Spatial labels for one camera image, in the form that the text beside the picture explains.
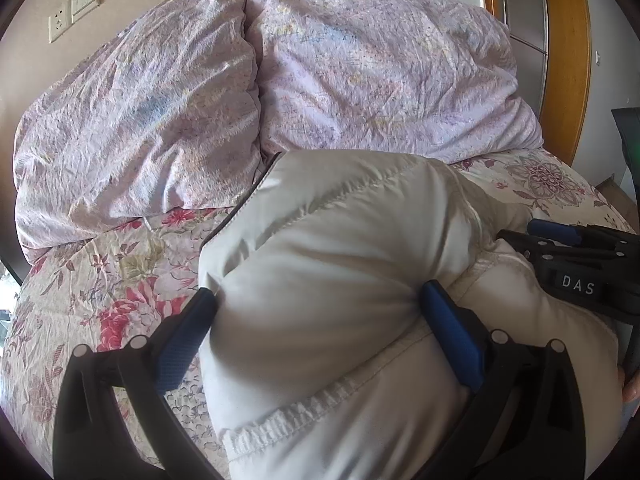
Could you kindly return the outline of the right human hand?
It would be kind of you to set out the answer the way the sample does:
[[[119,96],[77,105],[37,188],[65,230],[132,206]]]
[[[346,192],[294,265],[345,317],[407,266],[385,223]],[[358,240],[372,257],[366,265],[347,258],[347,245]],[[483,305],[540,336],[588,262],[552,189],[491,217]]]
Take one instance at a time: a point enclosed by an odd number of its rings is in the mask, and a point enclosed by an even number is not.
[[[620,367],[618,369],[618,381],[622,387],[623,402],[625,404],[636,402],[640,396],[639,373],[634,374],[632,377],[628,377]]]

